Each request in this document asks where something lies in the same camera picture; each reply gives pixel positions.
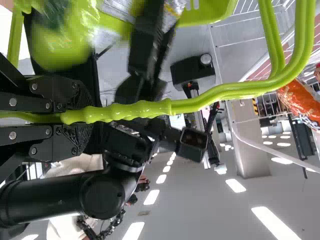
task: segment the handrail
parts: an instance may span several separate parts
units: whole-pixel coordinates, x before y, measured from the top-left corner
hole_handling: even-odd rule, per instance
[[[294,51],[290,62],[284,68],[284,53],[277,22],[271,4],[266,2],[269,1],[259,0],[262,24],[270,50],[269,54],[275,65],[275,67],[272,66],[273,76],[269,79],[221,84],[191,99],[165,99],[159,102],[139,101],[130,105],[114,103],[107,107],[88,106],[80,110],[67,110],[60,114],[61,122],[65,124],[74,122],[94,123],[96,121],[111,122],[120,119],[132,120],[137,117],[154,118],[160,115],[192,113],[221,99],[252,98],[287,85],[299,75],[311,55],[314,41],[316,0],[300,0],[296,3]],[[16,116],[23,118],[22,114],[18,112]],[[52,121],[58,119],[57,114],[44,116],[29,113],[27,115],[34,123],[46,123],[50,121],[50,116],[53,117]]]
[[[320,174],[320,167],[314,166],[314,165],[312,165],[312,164],[310,164],[310,163],[307,163],[307,162],[305,162],[305,161],[301,161],[301,160],[298,159],[298,158],[295,158],[295,157],[292,157],[292,156],[290,156],[290,155],[284,154],[283,152],[274,150],[274,149],[272,149],[272,148],[270,148],[270,147],[267,147],[267,146],[265,146],[265,145],[263,145],[263,144],[261,144],[261,143],[254,142],[254,141],[252,141],[252,140],[250,140],[250,139],[248,139],[248,138],[246,138],[246,137],[244,137],[244,136],[241,136],[241,135],[239,134],[238,130],[237,130],[237,127],[232,126],[232,132],[233,132],[234,136],[235,136],[240,142],[243,142],[243,143],[245,143],[245,144],[247,144],[247,145],[249,145],[249,146],[251,146],[251,147],[254,147],[254,148],[256,148],[256,149],[262,150],[262,151],[264,151],[264,152],[266,152],[266,153],[270,153],[270,154],[272,154],[272,155],[275,155],[275,156],[277,156],[277,157],[279,157],[279,158],[290,160],[290,161],[292,161],[292,162],[293,162],[294,164],[296,164],[296,165],[299,165],[299,166],[301,166],[301,167],[303,167],[303,168],[311,169],[311,170],[313,170],[314,172]]]

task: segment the black cylinder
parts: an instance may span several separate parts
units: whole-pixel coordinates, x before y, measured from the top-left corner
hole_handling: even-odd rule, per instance
[[[112,218],[137,186],[136,174],[119,173],[108,169],[9,182],[0,189],[0,227],[66,214]]]

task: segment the orange bag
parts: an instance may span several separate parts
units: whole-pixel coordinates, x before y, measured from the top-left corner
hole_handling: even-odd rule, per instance
[[[316,91],[295,79],[276,93],[295,116],[311,129],[320,130],[320,95]]]

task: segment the bolt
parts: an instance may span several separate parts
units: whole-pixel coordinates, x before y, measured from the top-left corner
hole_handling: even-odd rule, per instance
[[[55,133],[57,135],[60,135],[61,134],[61,127],[57,127],[56,130],[55,130]]]
[[[32,90],[37,90],[37,89],[38,89],[38,84],[33,83],[33,84],[31,85],[31,88],[32,88]]]
[[[17,99],[15,99],[14,97],[10,98],[9,104],[11,107],[15,107],[17,105]]]
[[[9,138],[11,140],[15,140],[17,138],[17,133],[15,131],[10,132]]]
[[[34,147],[34,148],[32,148],[32,150],[31,150],[31,154],[32,155],[35,155],[37,153],[37,149]]]
[[[62,104],[61,104],[61,103],[58,103],[58,105],[56,106],[56,108],[59,109],[59,110],[62,109]]]
[[[73,88],[73,89],[77,89],[77,87],[78,87],[78,85],[77,85],[75,82],[73,82],[73,83],[72,83],[72,88]]]

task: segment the lime green bar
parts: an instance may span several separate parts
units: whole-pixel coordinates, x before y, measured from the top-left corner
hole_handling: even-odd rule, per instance
[[[30,123],[58,124],[62,123],[60,113],[54,114],[35,114],[22,111],[0,111],[0,119],[19,118]]]
[[[222,99],[252,98],[287,85],[304,69],[310,58],[314,41],[316,0],[298,0],[296,2],[294,51],[289,64],[284,68],[284,54],[277,23],[275,17],[272,16],[274,14],[272,6],[263,0],[259,0],[259,4],[261,4],[261,18],[263,18],[262,23],[270,51],[270,59],[275,65],[275,67],[272,66],[273,76],[269,79],[221,84],[191,99],[174,101],[165,99],[160,102],[139,101],[131,105],[114,103],[103,108],[88,106],[81,110],[68,110],[60,115],[61,121],[66,124],[110,122],[120,119],[132,120],[137,117],[154,118],[164,114],[192,113]],[[44,122],[39,116],[34,119],[33,122]],[[57,114],[52,115],[52,121],[57,119]],[[50,115],[46,115],[45,120],[50,121]]]
[[[6,57],[16,68],[18,68],[18,63],[19,63],[19,53],[20,53],[20,43],[21,43],[23,23],[24,23],[24,16],[22,15],[21,10],[19,10],[16,6],[13,7],[9,45],[8,45],[8,55]]]

